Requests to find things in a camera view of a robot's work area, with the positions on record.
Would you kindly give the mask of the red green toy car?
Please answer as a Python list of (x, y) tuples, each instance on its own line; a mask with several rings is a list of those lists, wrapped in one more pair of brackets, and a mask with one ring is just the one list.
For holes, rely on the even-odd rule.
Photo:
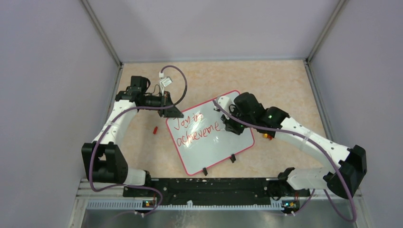
[(270, 133), (264, 133), (264, 134), (263, 134), (263, 137), (264, 137), (265, 139), (268, 139), (268, 140), (272, 140), (272, 139), (274, 138), (273, 135), (270, 134)]

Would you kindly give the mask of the pink framed whiteboard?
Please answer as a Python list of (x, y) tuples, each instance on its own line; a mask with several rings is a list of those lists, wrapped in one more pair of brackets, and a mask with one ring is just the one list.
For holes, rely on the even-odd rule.
[(185, 173), (193, 176), (255, 144), (250, 128), (241, 135), (225, 130), (221, 112), (207, 100), (182, 111), (183, 118), (169, 118), (166, 126)]

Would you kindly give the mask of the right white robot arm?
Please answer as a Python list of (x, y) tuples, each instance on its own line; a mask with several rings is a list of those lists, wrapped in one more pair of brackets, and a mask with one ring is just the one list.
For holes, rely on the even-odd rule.
[(349, 199), (353, 197), (367, 173), (366, 151), (355, 145), (347, 147), (304, 127), (284, 110), (265, 108), (252, 93), (234, 99), (220, 96), (213, 101), (214, 110), (221, 111), (225, 130), (241, 135), (246, 128), (256, 129), (269, 138), (289, 143), (322, 164), (321, 168), (287, 168), (278, 175), (279, 191), (291, 196), (297, 190), (329, 190)]

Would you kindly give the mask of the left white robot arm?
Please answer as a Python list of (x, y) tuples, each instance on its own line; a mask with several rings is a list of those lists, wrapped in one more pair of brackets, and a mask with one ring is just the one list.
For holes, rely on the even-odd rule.
[(140, 196), (152, 192), (152, 183), (147, 180), (148, 172), (132, 169), (120, 149), (130, 122), (138, 108), (156, 110), (162, 118), (183, 118), (183, 113), (173, 104), (165, 88), (172, 83), (168, 76), (160, 74), (160, 92), (147, 92), (151, 82), (143, 76), (132, 76), (124, 91), (117, 93), (112, 112), (101, 132), (92, 142), (82, 146), (81, 153), (88, 180), (100, 183), (134, 185)]

